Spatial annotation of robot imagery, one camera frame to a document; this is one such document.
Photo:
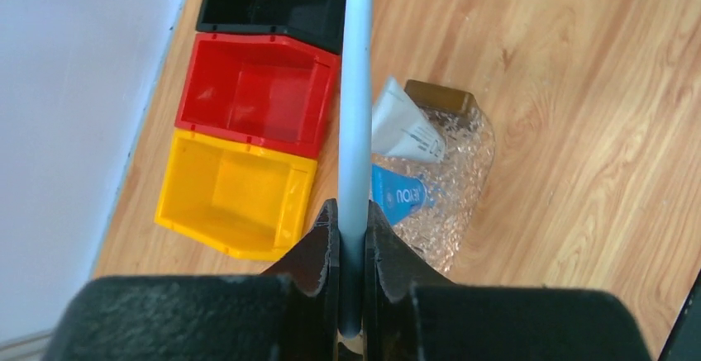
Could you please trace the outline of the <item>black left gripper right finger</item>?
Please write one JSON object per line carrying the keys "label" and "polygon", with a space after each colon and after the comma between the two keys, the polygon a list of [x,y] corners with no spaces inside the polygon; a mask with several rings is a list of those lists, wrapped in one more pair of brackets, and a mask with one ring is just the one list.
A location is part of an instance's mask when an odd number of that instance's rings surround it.
{"label": "black left gripper right finger", "polygon": [[647,360],[629,310],[599,290],[453,283],[368,208],[368,360]]}

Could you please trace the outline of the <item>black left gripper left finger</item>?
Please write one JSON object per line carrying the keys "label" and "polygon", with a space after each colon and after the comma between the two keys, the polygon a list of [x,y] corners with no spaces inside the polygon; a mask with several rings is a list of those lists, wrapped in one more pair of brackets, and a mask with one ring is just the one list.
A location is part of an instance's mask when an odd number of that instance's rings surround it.
{"label": "black left gripper left finger", "polygon": [[334,360],[336,201],[257,275],[110,276],[67,306],[47,360]]}

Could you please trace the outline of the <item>blue toothpaste tube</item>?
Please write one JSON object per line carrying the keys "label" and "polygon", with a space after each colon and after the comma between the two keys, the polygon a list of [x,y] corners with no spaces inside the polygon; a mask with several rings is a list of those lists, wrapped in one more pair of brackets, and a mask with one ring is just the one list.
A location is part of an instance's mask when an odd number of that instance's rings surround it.
{"label": "blue toothpaste tube", "polygon": [[376,164],[371,168],[371,197],[392,226],[435,205],[422,176],[402,175]]}

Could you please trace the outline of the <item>clear textured toiletry holder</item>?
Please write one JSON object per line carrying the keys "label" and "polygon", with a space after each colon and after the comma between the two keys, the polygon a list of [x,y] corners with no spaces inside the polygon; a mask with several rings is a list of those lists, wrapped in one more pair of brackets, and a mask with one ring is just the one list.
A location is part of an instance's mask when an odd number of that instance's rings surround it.
{"label": "clear textured toiletry holder", "polygon": [[373,164],[423,177],[435,205],[391,226],[424,261],[447,273],[494,161],[493,128],[472,93],[418,80],[399,85],[443,136],[445,155],[440,162],[423,163],[373,153]]}

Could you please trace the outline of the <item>white toothpaste tube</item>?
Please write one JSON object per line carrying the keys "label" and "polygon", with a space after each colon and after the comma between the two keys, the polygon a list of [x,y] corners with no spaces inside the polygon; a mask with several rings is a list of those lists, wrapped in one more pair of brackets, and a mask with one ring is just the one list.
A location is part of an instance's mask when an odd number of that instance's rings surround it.
{"label": "white toothpaste tube", "polygon": [[442,161],[445,151],[443,136],[397,80],[388,77],[372,106],[371,152],[437,163]]}

